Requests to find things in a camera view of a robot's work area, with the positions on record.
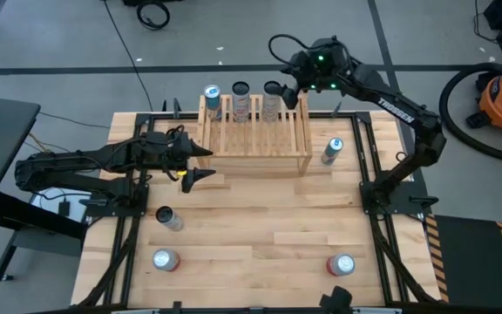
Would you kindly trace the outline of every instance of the blue and white can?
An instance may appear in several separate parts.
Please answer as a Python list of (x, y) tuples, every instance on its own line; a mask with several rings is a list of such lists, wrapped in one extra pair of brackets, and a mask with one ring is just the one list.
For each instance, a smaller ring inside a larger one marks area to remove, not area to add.
[(220, 102), (220, 88), (216, 85), (205, 87), (205, 104), (208, 116), (212, 119), (222, 118), (222, 105)]
[(342, 139), (334, 138), (330, 140), (327, 148), (324, 149), (324, 153), (322, 153), (321, 161), (325, 165), (332, 165), (335, 162), (336, 157), (344, 147), (344, 142)]

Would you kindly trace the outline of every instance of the vacuum hose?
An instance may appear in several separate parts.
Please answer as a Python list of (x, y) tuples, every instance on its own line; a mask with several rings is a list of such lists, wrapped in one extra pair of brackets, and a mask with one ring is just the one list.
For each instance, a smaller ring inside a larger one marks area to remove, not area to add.
[(446, 128), (461, 142), (465, 143), (469, 147), (474, 148), (480, 153), (502, 160), (502, 150), (487, 146), (479, 140), (472, 138), (454, 123), (451, 115), (449, 114), (449, 97), (451, 96), (452, 90), (458, 83), (460, 83), (460, 81), (477, 72), (491, 72), (498, 76), (502, 76), (502, 65), (494, 63), (482, 63), (474, 65), (470, 69), (463, 70), (455, 75), (444, 86), (444, 89), (441, 92), (441, 97), (439, 98), (439, 113), (441, 114), (441, 119), (443, 120)]

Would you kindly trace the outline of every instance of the red and white can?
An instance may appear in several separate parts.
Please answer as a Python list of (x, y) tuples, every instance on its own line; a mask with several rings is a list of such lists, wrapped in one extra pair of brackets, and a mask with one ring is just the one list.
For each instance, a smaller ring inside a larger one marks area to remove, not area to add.
[(153, 264), (157, 270), (175, 271), (180, 262), (180, 256), (170, 249), (159, 249), (153, 256)]
[(332, 276), (346, 276), (354, 272), (356, 262), (348, 254), (338, 254), (327, 260), (327, 271)]
[(246, 122), (249, 120), (249, 84), (245, 82), (235, 82), (232, 85), (232, 114), (235, 122)]

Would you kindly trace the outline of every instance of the black mat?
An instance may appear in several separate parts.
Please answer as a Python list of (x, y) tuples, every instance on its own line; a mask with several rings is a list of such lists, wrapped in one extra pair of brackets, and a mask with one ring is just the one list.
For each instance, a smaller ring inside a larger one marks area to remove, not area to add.
[[(435, 220), (449, 302), (502, 308), (502, 224), (440, 215)], [(436, 238), (428, 236), (430, 242)]]

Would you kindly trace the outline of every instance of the soda can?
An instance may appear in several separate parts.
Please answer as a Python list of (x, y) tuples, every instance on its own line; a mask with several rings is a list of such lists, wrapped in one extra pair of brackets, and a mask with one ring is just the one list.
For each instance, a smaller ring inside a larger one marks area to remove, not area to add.
[(268, 81), (263, 87), (261, 115), (267, 122), (277, 121), (278, 111), (280, 110), (280, 96), (267, 92), (268, 87), (272, 85), (280, 87), (280, 84), (275, 81)]
[(344, 147), (344, 142), (342, 139), (334, 138), (330, 140), (327, 147), (324, 149), (324, 153), (322, 153), (321, 161), (325, 165), (332, 165), (335, 162), (336, 157)]
[(327, 260), (327, 271), (332, 276), (346, 276), (354, 272), (356, 262), (348, 254), (338, 254)]
[(183, 229), (183, 220), (168, 206), (158, 208), (156, 211), (156, 220), (172, 231)]
[(249, 119), (249, 84), (235, 82), (232, 85), (232, 114), (235, 122), (245, 122)]
[(174, 271), (178, 269), (180, 262), (180, 256), (170, 249), (159, 249), (153, 256), (153, 264), (157, 270)]
[(212, 119), (222, 117), (222, 105), (220, 102), (220, 88), (216, 85), (205, 87), (205, 104), (207, 106), (208, 116)]

